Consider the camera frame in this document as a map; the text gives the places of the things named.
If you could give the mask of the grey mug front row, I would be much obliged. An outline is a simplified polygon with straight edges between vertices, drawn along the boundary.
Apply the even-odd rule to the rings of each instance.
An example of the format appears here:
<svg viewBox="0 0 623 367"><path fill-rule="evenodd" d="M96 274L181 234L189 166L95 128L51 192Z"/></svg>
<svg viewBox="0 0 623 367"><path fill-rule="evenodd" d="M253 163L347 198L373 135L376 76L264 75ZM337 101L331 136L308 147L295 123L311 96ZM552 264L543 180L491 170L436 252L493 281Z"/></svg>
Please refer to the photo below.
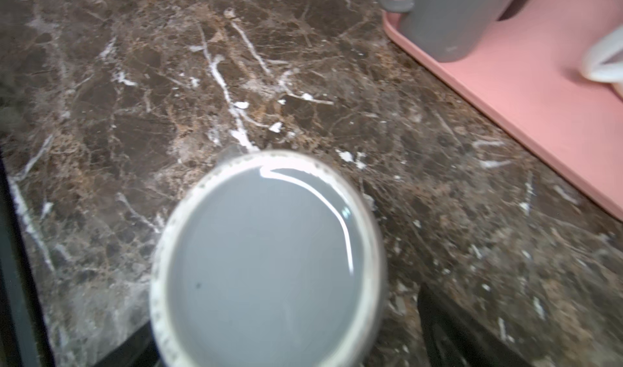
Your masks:
<svg viewBox="0 0 623 367"><path fill-rule="evenodd" d="M386 300L368 203L327 164L276 150L218 164L176 206L149 315L166 366L359 366Z"/></svg>

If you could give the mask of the large white ribbed mug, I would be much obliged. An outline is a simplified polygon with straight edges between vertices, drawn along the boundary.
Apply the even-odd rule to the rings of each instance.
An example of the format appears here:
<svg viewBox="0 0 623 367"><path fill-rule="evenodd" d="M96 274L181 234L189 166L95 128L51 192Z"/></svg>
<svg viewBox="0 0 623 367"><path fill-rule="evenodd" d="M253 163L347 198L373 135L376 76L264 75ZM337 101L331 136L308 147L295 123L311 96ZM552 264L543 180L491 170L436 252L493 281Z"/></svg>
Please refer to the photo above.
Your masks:
<svg viewBox="0 0 623 367"><path fill-rule="evenodd" d="M610 85L622 98L622 26L600 39L586 52L579 72L588 81Z"/></svg>

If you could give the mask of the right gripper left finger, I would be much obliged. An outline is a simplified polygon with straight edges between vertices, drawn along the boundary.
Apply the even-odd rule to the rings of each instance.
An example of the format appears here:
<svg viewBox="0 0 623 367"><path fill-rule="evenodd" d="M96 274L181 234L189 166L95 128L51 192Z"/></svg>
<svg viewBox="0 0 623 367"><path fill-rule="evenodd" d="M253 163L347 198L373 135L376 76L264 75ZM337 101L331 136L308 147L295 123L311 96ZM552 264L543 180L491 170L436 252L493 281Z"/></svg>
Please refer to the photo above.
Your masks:
<svg viewBox="0 0 623 367"><path fill-rule="evenodd" d="M153 337L150 321L147 321L120 346L109 352L94 367L154 367L161 365L161 358Z"/></svg>

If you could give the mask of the grey mug row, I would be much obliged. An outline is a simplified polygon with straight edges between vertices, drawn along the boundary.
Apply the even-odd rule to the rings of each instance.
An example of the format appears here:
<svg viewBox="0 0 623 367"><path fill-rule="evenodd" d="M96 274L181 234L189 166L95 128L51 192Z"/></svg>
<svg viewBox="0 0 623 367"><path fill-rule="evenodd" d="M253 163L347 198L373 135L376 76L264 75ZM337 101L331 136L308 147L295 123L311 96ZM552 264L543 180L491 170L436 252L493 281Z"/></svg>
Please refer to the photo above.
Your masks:
<svg viewBox="0 0 623 367"><path fill-rule="evenodd" d="M397 30L434 60L466 57L512 0L377 0L398 13Z"/></svg>
<svg viewBox="0 0 623 367"><path fill-rule="evenodd" d="M359 366L386 300L368 203L327 164L276 150L218 164L176 206L149 315L166 366Z"/></svg>

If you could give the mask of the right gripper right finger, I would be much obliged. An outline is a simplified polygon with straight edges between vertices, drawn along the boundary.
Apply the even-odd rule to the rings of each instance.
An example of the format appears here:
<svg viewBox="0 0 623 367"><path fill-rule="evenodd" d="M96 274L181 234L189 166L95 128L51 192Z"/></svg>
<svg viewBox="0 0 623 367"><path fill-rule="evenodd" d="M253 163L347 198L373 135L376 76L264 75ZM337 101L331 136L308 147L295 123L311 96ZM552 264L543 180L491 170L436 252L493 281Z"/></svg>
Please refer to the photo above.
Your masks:
<svg viewBox="0 0 623 367"><path fill-rule="evenodd" d="M530 365L443 292L421 284L417 306L431 366Z"/></svg>

